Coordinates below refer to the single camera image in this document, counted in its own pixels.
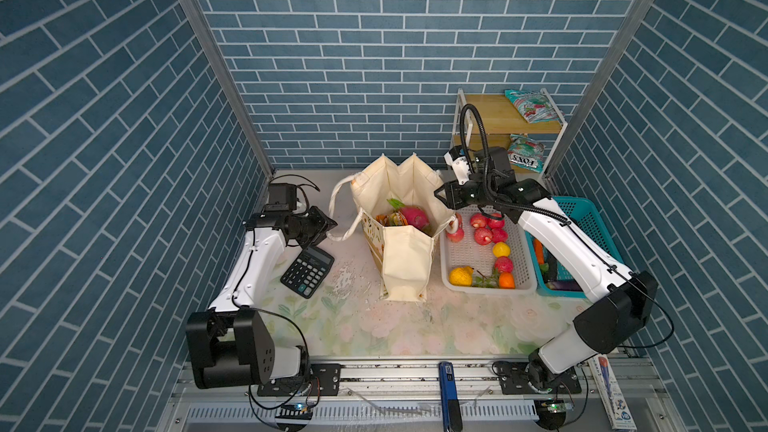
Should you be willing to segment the pink dragon fruit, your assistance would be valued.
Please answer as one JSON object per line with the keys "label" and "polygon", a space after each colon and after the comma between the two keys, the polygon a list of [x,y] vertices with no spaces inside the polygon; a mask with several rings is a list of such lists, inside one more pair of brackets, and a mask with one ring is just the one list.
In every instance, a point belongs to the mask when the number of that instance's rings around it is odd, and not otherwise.
{"label": "pink dragon fruit", "polygon": [[407,218],[408,225],[422,231],[430,225],[429,218],[422,208],[414,205],[406,205],[395,198],[390,198],[387,202],[393,208],[393,212],[399,211]]}

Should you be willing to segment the cream floral tote bag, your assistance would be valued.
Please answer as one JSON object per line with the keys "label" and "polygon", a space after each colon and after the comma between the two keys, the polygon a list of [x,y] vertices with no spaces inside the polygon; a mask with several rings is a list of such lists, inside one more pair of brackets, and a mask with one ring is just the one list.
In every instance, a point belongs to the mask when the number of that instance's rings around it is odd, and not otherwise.
{"label": "cream floral tote bag", "polygon": [[[432,258],[440,234],[456,223],[456,214],[438,200],[434,192],[444,185],[440,173],[417,155],[397,164],[381,156],[360,172],[341,179],[333,188],[328,215],[333,216],[337,196],[344,186],[351,192],[356,215],[342,234],[329,234],[332,241],[349,239],[360,229],[379,268],[382,297],[390,301],[424,302]],[[404,225],[384,225],[378,218],[400,206],[426,217],[418,228],[410,220]]]}

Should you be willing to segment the pink snack bag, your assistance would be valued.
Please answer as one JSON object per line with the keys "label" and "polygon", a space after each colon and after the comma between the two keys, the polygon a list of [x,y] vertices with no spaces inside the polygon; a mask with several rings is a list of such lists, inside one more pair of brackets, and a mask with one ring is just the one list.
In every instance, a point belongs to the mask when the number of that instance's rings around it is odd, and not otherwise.
{"label": "pink snack bag", "polygon": [[376,216],[376,221],[384,227],[407,226],[407,218],[399,211]]}

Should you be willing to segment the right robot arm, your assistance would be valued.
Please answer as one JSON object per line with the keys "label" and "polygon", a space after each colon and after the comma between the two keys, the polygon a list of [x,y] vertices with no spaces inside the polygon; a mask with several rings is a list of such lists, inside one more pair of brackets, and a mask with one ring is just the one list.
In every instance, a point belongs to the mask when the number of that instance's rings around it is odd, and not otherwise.
{"label": "right robot arm", "polygon": [[452,210],[475,206],[488,217],[510,219],[554,254],[591,303],[564,332],[530,354],[528,382],[546,393],[575,365],[613,351],[642,330],[658,306],[658,283],[650,273],[632,271],[599,247],[537,180],[518,179],[506,152],[489,146],[472,104],[458,113],[459,124],[468,118],[480,131],[482,148],[472,151],[466,137],[459,138],[459,145],[445,155],[455,178],[438,187],[435,197]]}

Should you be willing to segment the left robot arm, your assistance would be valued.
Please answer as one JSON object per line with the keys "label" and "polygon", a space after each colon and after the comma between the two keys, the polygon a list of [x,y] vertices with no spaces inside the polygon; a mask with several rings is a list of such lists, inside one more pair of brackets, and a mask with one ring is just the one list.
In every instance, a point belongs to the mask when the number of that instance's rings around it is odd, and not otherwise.
{"label": "left robot arm", "polygon": [[309,203],[301,186],[269,184],[262,210],[244,223],[241,253],[222,290],[187,320],[186,343],[198,388],[274,385],[290,393],[309,382],[307,345],[277,346],[259,305],[279,257],[292,246],[301,251],[281,284],[303,299],[317,292],[334,263],[319,245],[335,225]]}

